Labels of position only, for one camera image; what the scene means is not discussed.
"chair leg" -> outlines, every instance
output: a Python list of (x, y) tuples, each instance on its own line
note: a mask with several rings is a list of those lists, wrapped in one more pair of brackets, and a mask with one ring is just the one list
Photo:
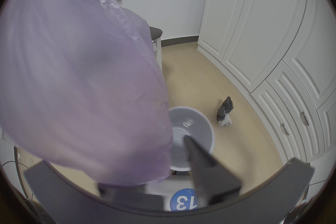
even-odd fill
[(157, 51), (156, 51), (156, 61), (159, 64), (161, 70), (162, 70), (162, 55), (161, 55), (161, 37), (155, 40)]

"plastic bag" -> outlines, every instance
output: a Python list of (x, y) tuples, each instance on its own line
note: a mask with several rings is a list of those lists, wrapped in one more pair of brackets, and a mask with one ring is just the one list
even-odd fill
[(8, 0), (0, 123), (12, 140), (100, 183), (170, 175), (168, 92), (145, 20), (116, 0)]

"drawer handle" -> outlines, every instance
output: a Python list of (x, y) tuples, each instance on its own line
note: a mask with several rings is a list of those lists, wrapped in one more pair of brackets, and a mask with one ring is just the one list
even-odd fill
[(281, 124), (280, 124), (280, 127), (281, 127), (282, 132), (283, 132), (285, 135), (289, 135), (289, 133), (287, 132), (287, 130), (286, 130), (286, 128), (285, 128), (285, 124), (284, 124), (284, 123), (281, 123)]
[(302, 123), (306, 126), (309, 126), (309, 122), (308, 122), (308, 120), (305, 116), (305, 113), (303, 111), (300, 113), (300, 117), (301, 117)]

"metal handle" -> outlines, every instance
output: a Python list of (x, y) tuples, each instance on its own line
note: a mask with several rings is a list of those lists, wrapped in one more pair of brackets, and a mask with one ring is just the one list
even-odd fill
[(289, 133), (287, 132), (287, 130), (286, 130), (286, 128), (285, 128), (284, 123), (281, 123), (281, 124), (280, 124), (280, 127), (281, 127), (282, 132), (283, 132), (285, 135), (289, 135)]
[(301, 117), (302, 123), (303, 123), (304, 125), (306, 125), (306, 126), (309, 126), (309, 122), (308, 122), (308, 120), (307, 120), (307, 118), (306, 118), (306, 116), (305, 116), (304, 111), (302, 111), (302, 112), (300, 113), (300, 117)]

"black cable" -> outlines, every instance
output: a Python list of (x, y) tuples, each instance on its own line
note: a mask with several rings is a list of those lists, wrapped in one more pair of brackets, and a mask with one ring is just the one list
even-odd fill
[(10, 161), (8, 161), (8, 162), (5, 162), (3, 165), (2, 165), (2, 167), (6, 164), (6, 163), (16, 163), (15, 161), (13, 161), (13, 160), (10, 160)]

